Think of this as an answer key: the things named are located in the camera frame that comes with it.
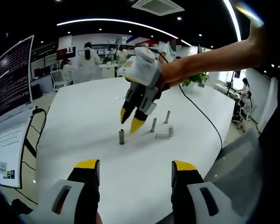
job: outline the laptop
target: laptop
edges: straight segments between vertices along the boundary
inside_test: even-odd
[[[30,89],[30,54],[34,36],[0,57],[0,185],[22,188],[24,140],[34,110]]]

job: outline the air conditioning vent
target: air conditioning vent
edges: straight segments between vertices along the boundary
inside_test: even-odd
[[[139,0],[132,7],[158,16],[185,11],[184,8],[170,0]]]

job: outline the green plant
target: green plant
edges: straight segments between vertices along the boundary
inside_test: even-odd
[[[107,62],[111,62],[111,61],[112,61],[112,58],[106,56],[103,59],[103,64],[106,64]]]
[[[204,85],[204,83],[209,79],[209,76],[205,72],[197,73],[188,77],[182,82],[182,86],[188,86],[190,82],[198,83],[199,85]]]
[[[231,82],[226,82],[225,84],[224,84],[224,86],[226,86],[227,88],[232,88],[232,81]]]

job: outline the human hand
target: human hand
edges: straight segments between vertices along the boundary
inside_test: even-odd
[[[159,89],[166,83],[170,84],[170,86],[178,85],[187,78],[181,76],[180,64],[176,62],[161,64],[161,76],[157,83]]]
[[[97,213],[96,224],[103,224],[101,216]]]

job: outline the white lab coat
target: white lab coat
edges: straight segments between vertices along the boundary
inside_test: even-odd
[[[72,72],[75,68],[69,64],[65,64],[62,68],[63,77],[66,81],[73,80]]]
[[[243,98],[243,96],[246,95],[246,93],[247,93],[248,91],[250,91],[249,86],[244,84],[244,87],[239,91],[239,92],[240,92],[240,95],[241,95],[241,99]]]
[[[77,73],[75,74],[74,83],[87,82],[102,78],[100,70],[100,58],[96,51],[90,49],[90,59],[86,60],[85,50],[82,51],[77,61]]]
[[[118,68],[120,68],[127,60],[127,50],[123,49],[122,51],[118,50],[116,52],[116,57],[118,57]]]
[[[160,52],[166,53],[165,58],[168,62],[173,62],[175,59],[175,52],[171,49],[169,42],[164,44]]]

